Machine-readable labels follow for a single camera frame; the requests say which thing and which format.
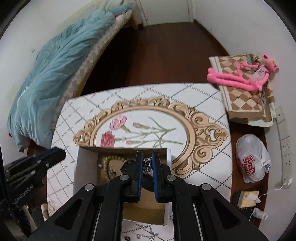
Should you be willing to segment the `pink panther plush toy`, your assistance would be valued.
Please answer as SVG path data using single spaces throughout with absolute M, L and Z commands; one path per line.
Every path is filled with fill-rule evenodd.
M 271 75 L 280 67 L 267 55 L 248 55 L 215 57 L 217 67 L 208 69 L 207 80 L 211 84 L 261 92 Z

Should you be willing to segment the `bed with patterned mattress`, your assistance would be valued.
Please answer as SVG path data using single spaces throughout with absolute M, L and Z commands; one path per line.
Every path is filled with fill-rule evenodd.
M 62 111 L 62 107 L 65 104 L 65 102 L 69 99 L 80 96 L 86 84 L 86 81 L 88 80 L 100 56 L 107 48 L 111 40 L 119 32 L 119 30 L 121 30 L 129 21 L 134 22 L 131 9 L 126 11 L 124 14 L 117 16 L 111 27 L 109 27 L 104 32 L 104 34 L 98 39 L 98 41 L 94 44 L 89 54 L 82 62 L 82 65 L 78 68 L 78 70 L 70 79 L 63 95 L 61 95 L 55 109 L 51 130 L 53 130 L 56 127 L 58 117 Z

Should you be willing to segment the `white door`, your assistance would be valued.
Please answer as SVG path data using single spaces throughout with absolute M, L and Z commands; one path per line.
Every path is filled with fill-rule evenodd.
M 144 25 L 193 22 L 193 4 L 188 0 L 138 1 L 144 17 Z

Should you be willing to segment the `white cardboard box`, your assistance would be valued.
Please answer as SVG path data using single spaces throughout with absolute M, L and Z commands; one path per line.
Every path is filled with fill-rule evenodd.
M 169 149 L 129 149 L 129 148 L 102 148 L 79 147 L 74 172 L 74 193 L 84 185 L 92 183 L 96 186 L 107 184 L 103 168 L 104 159 L 117 156 L 126 160 L 135 160 L 136 153 L 142 152 L 145 158 L 150 158 L 157 152 L 162 164 L 171 166 L 171 151 Z M 171 215 L 170 203 L 158 203 L 154 192 L 142 189 L 138 203 L 125 203 L 123 218 L 125 220 L 148 223 L 153 225 L 167 225 Z

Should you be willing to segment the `patterned white tablecloth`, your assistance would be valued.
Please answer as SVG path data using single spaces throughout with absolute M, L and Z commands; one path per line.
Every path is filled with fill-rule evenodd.
M 154 84 L 107 90 L 65 102 L 52 146 L 66 151 L 47 174 L 48 213 L 74 195 L 80 145 L 171 152 L 172 171 L 209 183 L 230 199 L 232 148 L 222 94 L 210 84 Z

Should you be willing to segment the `white plastic bag red print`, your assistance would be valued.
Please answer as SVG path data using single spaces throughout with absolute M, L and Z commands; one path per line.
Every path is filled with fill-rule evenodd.
M 235 154 L 245 183 L 261 181 L 271 169 L 271 158 L 265 145 L 253 134 L 237 140 Z

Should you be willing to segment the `teal blanket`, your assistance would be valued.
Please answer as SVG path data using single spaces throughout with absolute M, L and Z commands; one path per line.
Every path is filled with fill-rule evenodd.
M 6 126 L 19 152 L 34 141 L 50 148 L 57 103 L 90 50 L 115 18 L 130 4 L 91 9 L 50 39 L 39 51 L 35 65 L 16 94 Z

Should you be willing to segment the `small wooden box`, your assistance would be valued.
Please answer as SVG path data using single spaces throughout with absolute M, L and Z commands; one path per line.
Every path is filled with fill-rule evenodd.
M 254 207 L 260 203 L 259 191 L 242 191 L 238 199 L 239 208 Z

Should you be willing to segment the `white power strip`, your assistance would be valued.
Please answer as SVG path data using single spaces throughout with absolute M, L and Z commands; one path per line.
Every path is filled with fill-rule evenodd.
M 281 153 L 281 181 L 283 188 L 289 189 L 292 185 L 292 145 L 288 122 L 281 106 L 275 109 L 276 127 L 280 141 Z

